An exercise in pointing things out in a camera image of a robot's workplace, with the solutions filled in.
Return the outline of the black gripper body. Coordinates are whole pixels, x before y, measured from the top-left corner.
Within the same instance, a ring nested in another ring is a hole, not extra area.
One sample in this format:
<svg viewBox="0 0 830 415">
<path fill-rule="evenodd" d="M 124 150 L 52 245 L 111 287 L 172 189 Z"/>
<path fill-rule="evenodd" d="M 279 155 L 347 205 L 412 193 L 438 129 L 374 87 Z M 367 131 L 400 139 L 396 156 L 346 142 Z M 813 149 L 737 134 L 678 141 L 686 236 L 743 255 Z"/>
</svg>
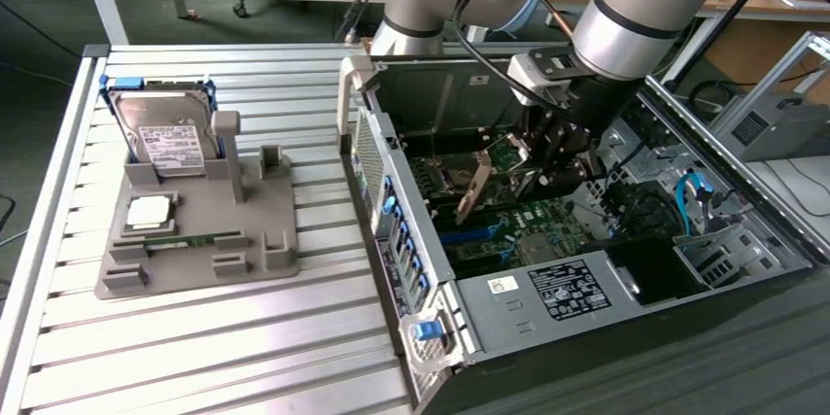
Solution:
<svg viewBox="0 0 830 415">
<path fill-rule="evenodd" d="M 575 125 L 588 130 L 591 136 L 602 137 L 643 84 L 643 79 L 618 81 L 599 75 L 560 83 L 560 99 L 567 102 L 567 112 L 571 114 L 570 119 L 560 123 L 566 134 L 572 132 Z"/>
</svg>

